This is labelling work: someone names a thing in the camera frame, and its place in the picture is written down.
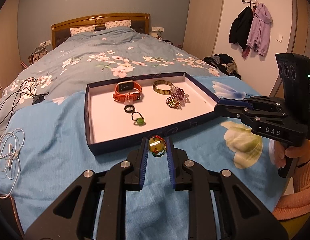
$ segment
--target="purple jacket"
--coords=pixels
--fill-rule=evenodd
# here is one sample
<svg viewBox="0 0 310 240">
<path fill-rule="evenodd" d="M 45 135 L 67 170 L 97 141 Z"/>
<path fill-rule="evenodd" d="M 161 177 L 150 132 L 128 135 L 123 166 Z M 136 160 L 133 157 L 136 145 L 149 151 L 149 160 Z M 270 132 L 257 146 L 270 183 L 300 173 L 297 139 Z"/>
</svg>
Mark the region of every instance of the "purple jacket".
<svg viewBox="0 0 310 240">
<path fill-rule="evenodd" d="M 254 12 L 247 46 L 258 54 L 265 56 L 270 44 L 272 17 L 265 4 L 260 3 Z"/>
</svg>

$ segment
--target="metal bolt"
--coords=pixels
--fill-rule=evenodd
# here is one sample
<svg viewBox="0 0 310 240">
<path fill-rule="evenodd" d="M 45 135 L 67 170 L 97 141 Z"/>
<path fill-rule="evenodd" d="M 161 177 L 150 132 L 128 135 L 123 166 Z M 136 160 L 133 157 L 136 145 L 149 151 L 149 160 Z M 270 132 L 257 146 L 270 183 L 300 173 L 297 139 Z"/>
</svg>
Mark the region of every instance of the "metal bolt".
<svg viewBox="0 0 310 240">
<path fill-rule="evenodd" d="M 122 168 L 127 168 L 127 167 L 129 167 L 130 165 L 131 165 L 131 163 L 128 162 L 128 161 L 123 161 L 123 162 L 121 162 L 121 164 L 120 164 L 120 166 L 121 166 Z"/>
<path fill-rule="evenodd" d="M 222 175 L 223 175 L 224 177 L 229 177 L 229 176 L 232 175 L 232 173 L 231 173 L 231 171 L 229 171 L 229 170 L 223 170 L 223 171 L 222 171 Z"/>
<path fill-rule="evenodd" d="M 192 160 L 187 160 L 184 162 L 184 165 L 186 167 L 192 167 L 192 166 L 194 166 L 194 162 Z"/>
<path fill-rule="evenodd" d="M 84 172 L 84 177 L 85 178 L 90 178 L 92 176 L 93 176 L 93 171 L 87 170 L 87 171 Z"/>
</svg>

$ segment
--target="black jacket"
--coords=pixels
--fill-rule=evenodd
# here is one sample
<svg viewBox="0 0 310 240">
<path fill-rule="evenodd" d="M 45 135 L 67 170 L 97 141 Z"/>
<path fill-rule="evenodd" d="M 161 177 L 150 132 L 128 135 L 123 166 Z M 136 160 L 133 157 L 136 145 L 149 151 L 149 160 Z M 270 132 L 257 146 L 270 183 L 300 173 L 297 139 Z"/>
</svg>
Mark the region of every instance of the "black jacket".
<svg viewBox="0 0 310 240">
<path fill-rule="evenodd" d="M 238 43 L 243 50 L 246 49 L 247 39 L 253 21 L 253 11 L 250 6 L 246 7 L 232 23 L 230 31 L 230 43 Z"/>
</svg>

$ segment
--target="smartwatch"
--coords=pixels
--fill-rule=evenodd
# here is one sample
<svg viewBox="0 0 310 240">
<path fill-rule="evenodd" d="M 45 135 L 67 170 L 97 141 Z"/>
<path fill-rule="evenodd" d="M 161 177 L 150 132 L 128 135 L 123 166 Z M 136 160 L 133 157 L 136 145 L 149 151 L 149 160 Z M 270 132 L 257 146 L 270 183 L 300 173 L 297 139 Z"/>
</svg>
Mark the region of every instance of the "smartwatch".
<svg viewBox="0 0 310 240">
<path fill-rule="evenodd" d="M 121 92 L 133 90 L 133 89 L 138 90 L 138 92 L 129 94 L 128 100 L 133 100 L 133 101 L 139 100 L 141 98 L 142 87 L 140 86 L 140 84 L 132 80 L 118 83 L 115 87 L 115 93 L 113 94 L 113 98 L 116 101 L 124 102 L 127 93 L 121 93 Z"/>
</svg>

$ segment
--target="white earphones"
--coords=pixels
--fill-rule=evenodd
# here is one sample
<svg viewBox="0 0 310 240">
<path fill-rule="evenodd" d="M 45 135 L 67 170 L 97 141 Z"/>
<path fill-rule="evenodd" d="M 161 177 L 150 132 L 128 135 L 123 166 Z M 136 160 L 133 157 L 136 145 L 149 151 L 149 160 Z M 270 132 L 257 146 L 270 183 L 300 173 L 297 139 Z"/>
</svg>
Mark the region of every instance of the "white earphones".
<svg viewBox="0 0 310 240">
<path fill-rule="evenodd" d="M 19 145 L 20 145 L 19 149 L 17 149 L 17 141 L 19 142 L 19 140 L 18 140 L 18 138 L 17 138 L 17 136 L 16 136 L 16 133 L 19 132 L 19 131 L 21 131 L 21 132 L 23 133 L 23 141 L 22 141 L 21 144 L 19 144 Z M 7 154 L 5 154 L 5 155 L 2 155 L 1 144 L 3 143 L 2 149 L 4 149 L 4 148 L 5 148 L 5 145 L 6 145 L 7 141 L 8 141 L 8 139 L 9 139 L 10 137 L 14 137 L 14 139 L 15 139 L 15 146 L 13 146 L 11 143 L 8 144 L 8 151 L 9 151 L 9 152 L 8 152 Z M 14 188 L 14 186 L 15 186 L 15 184 L 16 184 L 16 181 L 17 181 L 17 179 L 18 179 L 19 172 L 20 172 L 19 153 L 20 153 L 20 149 L 21 149 L 21 148 L 23 147 L 23 145 L 24 145 L 24 142 L 25 142 L 25 133 L 24 133 L 24 131 L 23 131 L 22 129 L 20 129 L 20 128 L 17 128 L 17 129 L 15 129 L 15 130 L 13 130 L 12 132 L 5 133 L 5 134 L 3 134 L 3 135 L 1 136 L 1 138 L 0 138 L 0 161 L 1 161 L 2 159 L 6 161 L 6 162 L 5 162 L 5 165 L 4 165 L 4 169 L 3 169 L 3 170 L 0 170 L 0 171 L 1 171 L 1 172 L 5 172 L 5 173 L 6 173 L 6 177 L 7 177 L 8 179 L 13 179 L 11 167 L 12 167 L 14 161 L 17 160 L 17 162 L 18 162 L 18 170 L 17 170 L 17 174 L 16 174 L 16 177 L 15 177 L 14 183 L 13 183 L 13 185 L 12 185 L 12 187 L 11 187 L 11 190 L 10 190 L 10 192 L 9 192 L 5 197 L 0 197 L 0 199 L 8 198 L 8 197 L 11 195 L 11 192 L 13 191 L 13 188 Z"/>
</svg>

